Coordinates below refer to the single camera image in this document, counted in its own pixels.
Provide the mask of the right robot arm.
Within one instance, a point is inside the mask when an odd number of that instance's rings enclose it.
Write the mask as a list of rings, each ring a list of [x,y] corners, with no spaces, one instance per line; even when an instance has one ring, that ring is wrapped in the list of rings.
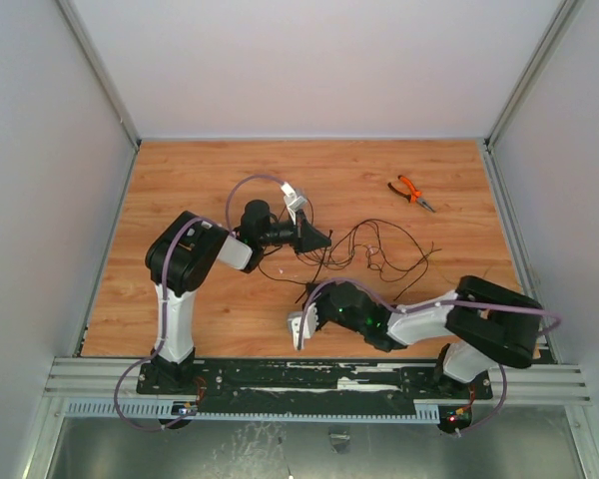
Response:
[[[287,324],[295,350],[327,323],[362,336],[377,350],[407,349],[421,341],[455,336],[442,348],[432,373],[435,390],[455,397],[495,366],[531,366],[548,313],[532,298],[474,275],[451,291],[416,304],[390,304],[349,278],[306,286],[301,309]]]

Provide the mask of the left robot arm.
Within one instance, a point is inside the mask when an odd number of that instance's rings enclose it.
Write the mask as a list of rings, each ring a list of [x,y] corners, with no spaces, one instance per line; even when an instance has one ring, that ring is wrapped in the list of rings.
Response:
[[[234,230],[184,211],[149,247],[145,265],[159,302],[154,355],[167,361],[159,378],[171,392],[184,393],[194,384],[195,370],[184,361],[195,351],[192,324],[197,291],[214,264],[219,261],[249,273],[268,247],[284,245],[305,253],[330,246],[331,239],[311,224],[302,209],[281,221],[267,202],[253,200]]]

